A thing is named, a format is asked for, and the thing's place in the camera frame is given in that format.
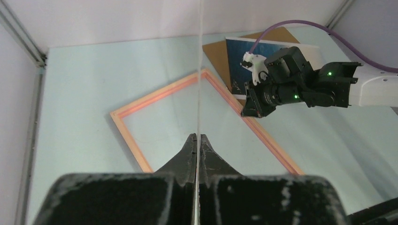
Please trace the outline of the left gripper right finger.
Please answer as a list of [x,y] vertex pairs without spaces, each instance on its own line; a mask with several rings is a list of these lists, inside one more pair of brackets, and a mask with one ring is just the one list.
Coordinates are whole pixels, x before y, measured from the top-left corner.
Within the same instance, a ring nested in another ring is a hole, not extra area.
[[325,178],[245,176],[201,136],[199,222],[202,225],[348,225],[340,198]]

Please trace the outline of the orange wooden picture frame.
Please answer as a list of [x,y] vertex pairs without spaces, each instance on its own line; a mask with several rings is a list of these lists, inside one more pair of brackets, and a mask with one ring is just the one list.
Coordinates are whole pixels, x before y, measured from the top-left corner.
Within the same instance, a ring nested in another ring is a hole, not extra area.
[[[120,134],[122,135],[123,139],[125,140],[131,153],[133,154],[143,172],[152,173],[153,169],[151,168],[141,149],[137,145],[135,139],[129,132],[127,126],[123,122],[123,118],[194,83],[197,83],[200,79],[206,79],[221,95],[221,97],[223,97],[223,99],[229,104],[233,111],[235,111],[237,115],[240,114],[243,106],[229,92],[227,87],[207,68],[201,70],[201,75],[198,75],[197,73],[188,75],[110,113],[113,122],[115,123],[117,129],[119,130]],[[260,125],[260,123],[256,119],[243,117],[242,120],[288,172],[297,175],[304,174],[304,172],[296,164],[296,162],[294,162],[289,154],[282,149],[277,141],[265,130],[265,128]]]

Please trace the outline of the clear transparent glass sheet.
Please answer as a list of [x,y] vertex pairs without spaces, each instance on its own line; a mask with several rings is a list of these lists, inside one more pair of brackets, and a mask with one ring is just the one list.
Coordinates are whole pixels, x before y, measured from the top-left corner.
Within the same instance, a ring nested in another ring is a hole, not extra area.
[[198,63],[197,63],[197,153],[196,153],[196,169],[195,169],[195,196],[194,196],[194,225],[200,224],[200,202],[199,202],[199,164],[200,164],[200,147],[201,147],[201,74],[203,64],[203,17],[204,17],[204,1],[198,0]]

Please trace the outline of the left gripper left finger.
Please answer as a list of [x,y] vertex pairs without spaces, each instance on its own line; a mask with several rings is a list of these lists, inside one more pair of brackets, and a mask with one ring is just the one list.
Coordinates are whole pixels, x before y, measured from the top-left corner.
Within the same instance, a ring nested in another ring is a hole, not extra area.
[[189,225],[196,134],[154,173],[70,173],[49,189],[36,225]]

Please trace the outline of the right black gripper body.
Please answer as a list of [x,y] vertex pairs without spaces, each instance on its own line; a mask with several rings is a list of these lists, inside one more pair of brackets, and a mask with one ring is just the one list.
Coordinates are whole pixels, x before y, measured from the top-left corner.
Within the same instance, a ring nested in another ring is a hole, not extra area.
[[245,83],[246,102],[241,117],[263,118],[277,106],[304,102],[307,107],[349,105],[350,86],[358,62],[331,62],[314,70],[296,47],[282,48],[265,60],[268,79],[257,86]]

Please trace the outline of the blue landscape photo print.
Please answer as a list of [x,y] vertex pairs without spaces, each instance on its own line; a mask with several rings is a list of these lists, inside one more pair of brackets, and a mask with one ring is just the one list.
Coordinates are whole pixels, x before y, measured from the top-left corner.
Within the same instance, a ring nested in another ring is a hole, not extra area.
[[[238,100],[246,99],[244,83],[252,80],[252,72],[242,67],[241,62],[243,61],[244,54],[251,49],[255,41],[252,38],[226,37],[231,93]],[[262,40],[257,44],[253,54],[268,58],[280,49],[292,46],[296,46],[301,50],[305,59],[310,62],[314,70],[320,69],[326,63],[321,54],[320,47],[315,45]]]

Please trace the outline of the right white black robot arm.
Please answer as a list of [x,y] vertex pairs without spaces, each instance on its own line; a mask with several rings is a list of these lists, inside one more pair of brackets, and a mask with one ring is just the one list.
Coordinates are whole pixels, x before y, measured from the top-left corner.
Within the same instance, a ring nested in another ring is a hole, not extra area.
[[358,62],[331,62],[316,70],[296,46],[268,58],[247,52],[241,66],[252,73],[242,117],[263,118],[280,105],[296,103],[309,108],[398,105],[397,72]]

